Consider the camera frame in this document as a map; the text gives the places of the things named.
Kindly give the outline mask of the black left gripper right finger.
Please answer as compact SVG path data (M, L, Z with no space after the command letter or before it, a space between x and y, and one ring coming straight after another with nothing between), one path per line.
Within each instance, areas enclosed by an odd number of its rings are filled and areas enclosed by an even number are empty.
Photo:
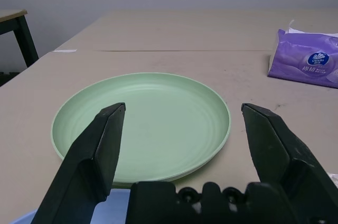
M271 110L241 111L260 181L282 189L299 223L337 223L337 187L307 145Z

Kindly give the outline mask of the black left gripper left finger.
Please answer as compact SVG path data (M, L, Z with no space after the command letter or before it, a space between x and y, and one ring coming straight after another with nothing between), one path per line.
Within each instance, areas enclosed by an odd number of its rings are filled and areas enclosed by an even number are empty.
M123 102L103 108L72 143L32 223L90 223L110 194L125 111Z

